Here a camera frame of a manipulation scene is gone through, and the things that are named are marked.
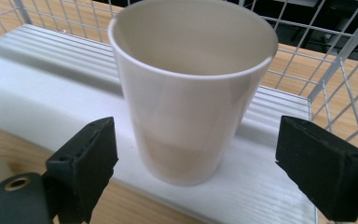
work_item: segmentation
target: wire basket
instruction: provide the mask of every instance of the wire basket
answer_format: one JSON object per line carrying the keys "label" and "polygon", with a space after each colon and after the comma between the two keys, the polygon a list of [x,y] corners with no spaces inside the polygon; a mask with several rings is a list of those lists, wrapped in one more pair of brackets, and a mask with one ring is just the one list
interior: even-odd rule
{"label": "wire basket", "polygon": [[[280,47],[262,85],[306,98],[310,119],[358,147],[358,1],[233,1],[267,20]],[[23,24],[108,43],[130,1],[0,0],[0,35]]]}

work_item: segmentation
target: textured white surface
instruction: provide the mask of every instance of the textured white surface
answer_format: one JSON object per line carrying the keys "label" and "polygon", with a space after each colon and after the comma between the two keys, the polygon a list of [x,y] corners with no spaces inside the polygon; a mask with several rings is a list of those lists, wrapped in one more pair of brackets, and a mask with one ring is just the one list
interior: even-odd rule
{"label": "textured white surface", "polygon": [[26,25],[0,36],[0,129],[59,149],[85,124],[115,118],[114,178],[216,223],[315,223],[314,206],[275,164],[281,115],[307,100],[259,88],[215,175],[195,187],[158,181],[142,165],[109,46]]}

